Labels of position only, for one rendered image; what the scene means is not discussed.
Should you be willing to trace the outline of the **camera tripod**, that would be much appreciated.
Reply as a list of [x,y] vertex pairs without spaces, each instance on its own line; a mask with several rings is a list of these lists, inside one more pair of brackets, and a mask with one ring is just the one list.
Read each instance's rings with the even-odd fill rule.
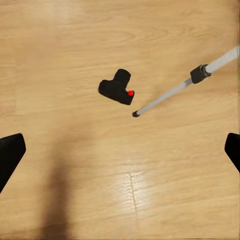
[[174,87],[164,95],[160,96],[156,100],[152,101],[145,107],[141,108],[140,110],[137,110],[132,113],[133,117],[139,117],[140,114],[145,112],[146,110],[152,108],[153,106],[157,105],[158,103],[164,101],[168,97],[174,95],[175,93],[179,92],[180,90],[184,89],[185,87],[193,84],[198,84],[202,80],[204,80],[207,77],[210,77],[212,75],[212,72],[219,69],[220,67],[226,65],[230,61],[236,59],[237,57],[240,56],[240,45],[237,47],[233,48],[231,51],[227,52],[217,60],[213,61],[210,64],[204,64],[204,65],[199,65],[196,67],[194,70],[190,72],[191,77],[187,79],[186,81],[182,82],[178,86]]

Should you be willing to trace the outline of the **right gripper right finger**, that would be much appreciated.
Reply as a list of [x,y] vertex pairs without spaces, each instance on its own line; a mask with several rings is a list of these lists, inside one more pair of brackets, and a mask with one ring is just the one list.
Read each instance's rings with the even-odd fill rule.
[[224,150],[240,172],[240,134],[229,133]]

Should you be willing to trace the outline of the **digital camera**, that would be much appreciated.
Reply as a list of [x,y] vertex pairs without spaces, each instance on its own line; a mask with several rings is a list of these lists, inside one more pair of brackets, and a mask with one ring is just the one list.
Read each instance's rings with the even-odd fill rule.
[[113,80],[104,79],[99,84],[99,93],[113,99],[115,101],[119,101],[125,105],[131,105],[132,100],[134,99],[135,92],[127,91],[126,87],[130,81],[131,74],[125,69],[120,68],[114,76]]

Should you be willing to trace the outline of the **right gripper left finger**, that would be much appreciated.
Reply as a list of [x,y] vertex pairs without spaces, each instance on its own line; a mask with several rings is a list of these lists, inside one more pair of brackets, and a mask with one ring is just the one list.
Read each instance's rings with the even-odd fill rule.
[[0,138],[0,193],[26,153],[23,134]]

